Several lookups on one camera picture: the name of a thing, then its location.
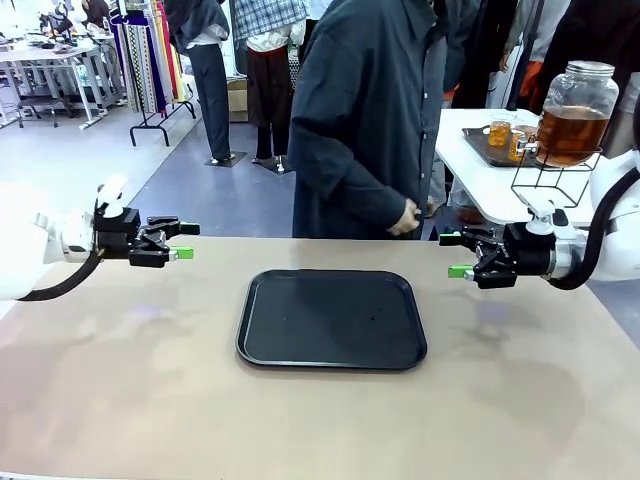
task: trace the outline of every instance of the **blue-gray floor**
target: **blue-gray floor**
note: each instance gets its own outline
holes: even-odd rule
[[[200,122],[132,201],[145,216],[178,215],[225,237],[291,236],[295,174],[277,176],[253,165],[255,129],[231,126],[231,149],[249,152],[234,168],[207,167],[209,149]],[[451,224],[450,212],[442,221]],[[592,283],[591,289],[640,347],[640,282]]]

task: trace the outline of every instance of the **glass jar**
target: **glass jar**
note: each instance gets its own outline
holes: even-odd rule
[[[538,161],[571,167],[600,147],[618,99],[615,68],[606,63],[569,62],[549,88],[538,130]]]

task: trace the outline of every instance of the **workbench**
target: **workbench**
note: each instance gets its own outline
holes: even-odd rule
[[[110,55],[107,51],[104,58],[108,62],[106,69],[101,50],[93,44],[73,47],[69,52],[60,54],[53,50],[18,44],[12,50],[0,52],[0,70],[7,71],[9,84],[17,98],[36,95],[33,85],[26,81],[27,71],[33,72],[39,82],[46,84],[47,93],[54,99],[60,98],[61,91],[65,97],[79,96],[80,102],[70,102],[69,105],[84,109],[87,121],[80,126],[84,130],[102,120],[108,114],[108,107],[121,104],[124,96],[115,55]],[[82,85],[80,66],[86,69],[93,101],[89,100]],[[16,75],[23,80],[22,89],[16,82]],[[114,91],[111,91],[110,80]]]
[[[491,123],[492,115],[496,113],[508,113],[517,116],[513,125],[538,124],[538,116],[526,110],[507,112],[506,110],[442,110],[440,131],[436,143],[436,152],[449,170],[461,182],[465,191],[478,207],[480,213],[489,221],[499,225],[508,223],[528,222],[531,220],[527,207],[518,199],[512,191],[511,185],[516,175],[517,168],[496,168],[482,160],[464,138],[463,128],[480,128]],[[593,165],[595,158],[590,159]],[[518,172],[518,184],[536,183],[539,170],[525,168]],[[540,184],[553,185],[558,180],[559,173],[543,173]],[[560,179],[560,187],[574,200],[577,200],[585,185],[589,181],[591,172],[574,171],[563,174]],[[558,191],[551,189],[538,189],[546,198],[556,205],[566,206],[567,198]],[[567,216],[573,225],[588,227],[593,218],[593,206],[591,195],[587,188],[584,196],[576,208],[567,209]]]
[[[104,262],[0,323],[0,467],[75,478],[633,480],[640,353],[587,289],[448,280],[424,242],[178,237],[193,261]],[[270,269],[386,270],[429,342],[402,374],[264,370],[236,354]],[[74,267],[55,268],[51,285]]]

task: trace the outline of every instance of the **metal lid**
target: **metal lid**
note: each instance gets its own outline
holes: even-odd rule
[[[613,77],[616,67],[607,63],[590,62],[586,60],[574,60],[569,62],[567,72],[579,73],[595,77]]]

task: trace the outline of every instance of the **black tray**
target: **black tray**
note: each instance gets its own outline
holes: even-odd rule
[[[520,162],[512,162],[509,160],[509,149],[511,148],[511,138],[504,147],[492,147],[489,145],[489,125],[482,128],[463,128],[465,140],[473,147],[473,149],[492,167],[499,168],[540,168],[540,163],[534,158],[525,158]]]
[[[259,366],[408,370],[427,341],[398,275],[272,270],[251,282],[237,348]]]

